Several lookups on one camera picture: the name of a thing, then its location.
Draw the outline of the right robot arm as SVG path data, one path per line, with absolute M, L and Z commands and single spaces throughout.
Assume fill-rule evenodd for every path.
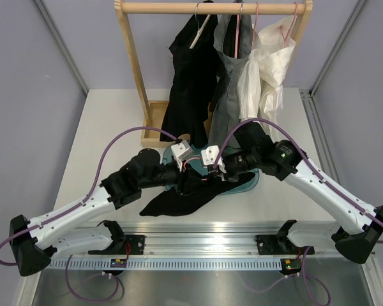
M 210 173 L 232 180 L 259 169 L 301 191 L 335 219 L 326 225 L 287 221 L 277 236 L 281 251 L 300 247 L 336 249 L 353 263 L 367 261 L 383 233 L 383 205 L 374 207 L 344 189 L 318 168 L 287 132 L 269 120 L 248 119 L 228 136 L 239 144 L 236 153 L 222 156 L 227 142 L 202 152 L 203 165 Z

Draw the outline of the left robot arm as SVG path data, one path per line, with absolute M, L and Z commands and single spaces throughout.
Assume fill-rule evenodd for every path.
M 24 215 L 14 217 L 10 221 L 9 245 L 20 276 L 36 274 L 53 259 L 76 252 L 121 252 L 125 236 L 115 221 L 105 221 L 91 231 L 74 230 L 99 215 L 137 201 L 143 189 L 178 185 L 186 173 L 184 164 L 194 151 L 183 144 L 172 145 L 170 149 L 171 163 L 163 164 L 157 150 L 143 149 L 118 171 L 96 181 L 83 198 L 46 215 L 30 219 Z

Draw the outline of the pink wire hanger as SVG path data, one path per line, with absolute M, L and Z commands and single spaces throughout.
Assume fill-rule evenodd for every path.
M 194 161 L 194 160 L 200 161 L 200 157 L 199 157 L 199 156 L 193 156 L 193 157 L 187 159 L 186 161 L 184 161 L 184 163 L 183 163 L 183 171 L 186 171 L 187 164 L 188 164 L 189 162 L 191 162 L 191 161 Z

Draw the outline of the black skirt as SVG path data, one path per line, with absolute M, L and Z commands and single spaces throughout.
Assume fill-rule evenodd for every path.
M 175 187 L 160 193 L 153 198 L 139 215 L 158 217 L 161 215 L 179 217 L 190 215 L 209 203 L 219 194 L 239 187 L 255 177 L 253 172 L 238 175 L 236 182 L 222 181 L 220 178 L 207 177 L 201 187 L 189 195 L 180 195 Z

